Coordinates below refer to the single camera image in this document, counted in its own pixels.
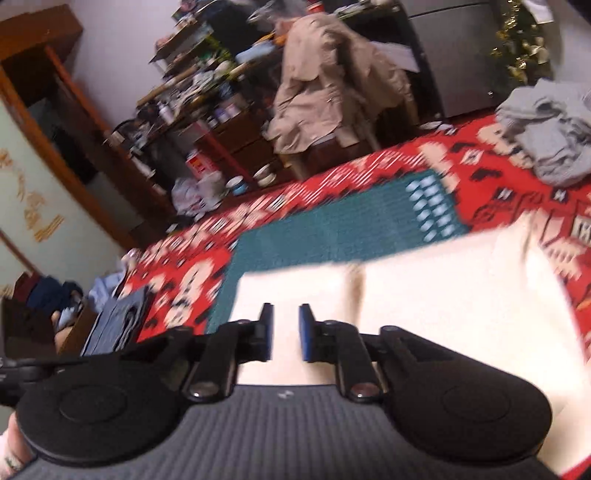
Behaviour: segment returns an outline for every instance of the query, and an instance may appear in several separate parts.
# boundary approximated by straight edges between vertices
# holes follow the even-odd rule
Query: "red patterned rug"
[[[124,294],[150,284],[157,292],[140,340],[187,325],[203,333],[238,236],[276,219],[362,191],[409,171],[444,176],[462,221],[472,231],[508,225],[537,213],[540,244],[564,280],[587,343],[591,343],[591,186],[542,184],[530,159],[501,138],[492,116],[373,153],[302,183],[214,215],[148,248]]]

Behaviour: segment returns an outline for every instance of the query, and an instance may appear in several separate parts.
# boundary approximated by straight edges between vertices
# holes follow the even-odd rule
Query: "white container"
[[[226,188],[232,192],[232,194],[237,197],[246,193],[248,191],[248,185],[244,181],[244,177],[238,176],[230,179],[228,183],[226,183]]]
[[[164,120],[167,125],[172,125],[174,123],[174,113],[172,109],[162,102],[160,102],[158,106],[160,108],[160,117],[162,120]]]
[[[271,166],[269,164],[265,165],[259,171],[254,174],[255,180],[258,183],[259,187],[265,188],[269,185],[272,185],[273,182],[277,179],[277,175],[275,175],[271,171]]]

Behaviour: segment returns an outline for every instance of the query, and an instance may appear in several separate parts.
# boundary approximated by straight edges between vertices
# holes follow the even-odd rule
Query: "white fabric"
[[[524,378],[553,411],[540,459],[563,474],[591,454],[579,331],[550,263],[530,240],[528,218],[369,262],[364,289],[361,332],[395,324]]]
[[[547,0],[523,0],[524,5],[534,16],[536,23],[550,23],[554,21],[554,15]]]
[[[330,385],[334,367],[302,360],[298,307],[309,303],[318,320],[354,323],[358,303],[356,265],[325,264],[271,273],[247,273],[238,284],[230,321],[256,320],[264,303],[274,305],[272,360],[240,366],[238,383],[253,385]]]
[[[409,46],[400,43],[381,43],[379,41],[373,41],[371,44],[375,45],[380,52],[386,55],[391,62],[395,63],[400,68],[408,72],[421,72],[413,50]]]
[[[243,384],[330,384],[327,365],[301,360],[297,308],[378,333],[397,325],[536,385],[553,424],[540,459],[561,475],[591,453],[591,384],[579,331],[559,280],[522,218],[368,262],[291,268],[241,279],[232,320],[275,305],[273,360],[242,367]],[[361,295],[361,304],[356,298]]]

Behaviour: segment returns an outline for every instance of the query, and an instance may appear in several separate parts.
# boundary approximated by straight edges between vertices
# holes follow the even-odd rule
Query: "bottle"
[[[164,102],[158,102],[158,108],[160,110],[160,117],[167,125],[174,123],[174,113],[172,109]]]

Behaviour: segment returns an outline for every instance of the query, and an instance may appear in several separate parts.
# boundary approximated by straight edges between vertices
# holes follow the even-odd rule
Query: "metal bolt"
[[[350,395],[358,400],[374,398],[379,395],[379,387],[373,383],[358,383],[353,385]]]
[[[213,397],[220,388],[213,382],[198,382],[189,387],[189,393],[197,398]]]

